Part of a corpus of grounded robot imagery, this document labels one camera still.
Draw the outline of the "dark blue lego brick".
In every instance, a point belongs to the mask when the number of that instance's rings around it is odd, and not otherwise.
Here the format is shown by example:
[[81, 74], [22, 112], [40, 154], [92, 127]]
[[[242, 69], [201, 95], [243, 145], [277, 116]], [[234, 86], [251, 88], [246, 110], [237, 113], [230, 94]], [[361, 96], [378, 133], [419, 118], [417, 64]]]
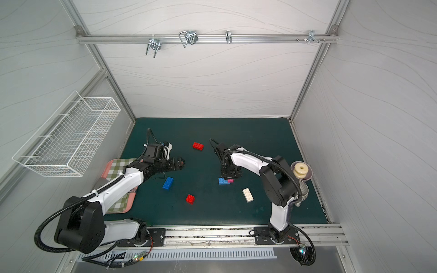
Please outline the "dark blue lego brick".
[[174, 179], [172, 177], [167, 177], [162, 188], [164, 190], [169, 190], [171, 188], [171, 186], [173, 185]]

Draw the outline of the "light blue lego brick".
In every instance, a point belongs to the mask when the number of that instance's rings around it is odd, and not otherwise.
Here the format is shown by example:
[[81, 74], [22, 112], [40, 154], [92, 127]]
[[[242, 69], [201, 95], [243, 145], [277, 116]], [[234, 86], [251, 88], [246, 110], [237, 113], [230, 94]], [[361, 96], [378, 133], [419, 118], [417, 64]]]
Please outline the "light blue lego brick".
[[230, 182], [228, 182], [226, 179], [220, 177], [220, 178], [218, 179], [218, 184], [219, 184], [219, 185], [229, 185]]

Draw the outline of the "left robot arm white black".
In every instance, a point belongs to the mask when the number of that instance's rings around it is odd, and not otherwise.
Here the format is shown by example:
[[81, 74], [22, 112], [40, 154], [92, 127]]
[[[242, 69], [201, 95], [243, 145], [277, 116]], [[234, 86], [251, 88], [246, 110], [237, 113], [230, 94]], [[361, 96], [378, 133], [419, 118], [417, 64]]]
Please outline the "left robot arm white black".
[[182, 157], [170, 157], [168, 142], [150, 144], [136, 160], [124, 166], [121, 173], [86, 196], [68, 199], [61, 213], [54, 241], [69, 249], [89, 254], [105, 243], [128, 240], [142, 246], [149, 237], [141, 220], [105, 221], [104, 216], [119, 199], [155, 174], [181, 170]]

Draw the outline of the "white lego brick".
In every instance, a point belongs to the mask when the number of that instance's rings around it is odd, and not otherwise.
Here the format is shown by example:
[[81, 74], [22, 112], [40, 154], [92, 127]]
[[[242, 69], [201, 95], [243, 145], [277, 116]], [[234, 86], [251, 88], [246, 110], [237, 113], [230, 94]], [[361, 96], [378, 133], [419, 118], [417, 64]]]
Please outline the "white lego brick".
[[242, 193], [245, 197], [246, 202], [252, 202], [254, 201], [253, 195], [251, 194], [251, 191], [249, 188], [245, 188], [242, 190]]

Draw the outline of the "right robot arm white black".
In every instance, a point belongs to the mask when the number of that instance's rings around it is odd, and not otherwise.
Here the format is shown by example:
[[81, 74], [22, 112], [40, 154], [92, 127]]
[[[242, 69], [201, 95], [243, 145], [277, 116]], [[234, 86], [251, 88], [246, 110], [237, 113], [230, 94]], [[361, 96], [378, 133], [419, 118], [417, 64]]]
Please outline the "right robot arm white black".
[[270, 239], [276, 244], [283, 243], [291, 228], [289, 211], [303, 200], [298, 178], [287, 161], [280, 156], [264, 157], [236, 144], [228, 147], [214, 139], [210, 139], [209, 143], [220, 161], [224, 179], [240, 178], [242, 168], [261, 178], [264, 191], [272, 203]]

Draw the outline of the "red square lego brick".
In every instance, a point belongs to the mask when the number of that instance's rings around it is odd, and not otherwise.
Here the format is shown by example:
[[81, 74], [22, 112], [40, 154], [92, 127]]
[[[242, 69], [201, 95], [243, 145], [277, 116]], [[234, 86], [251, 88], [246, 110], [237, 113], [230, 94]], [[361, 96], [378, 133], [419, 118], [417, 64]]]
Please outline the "red square lego brick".
[[195, 196], [188, 194], [185, 200], [187, 203], [193, 205], [195, 202]]

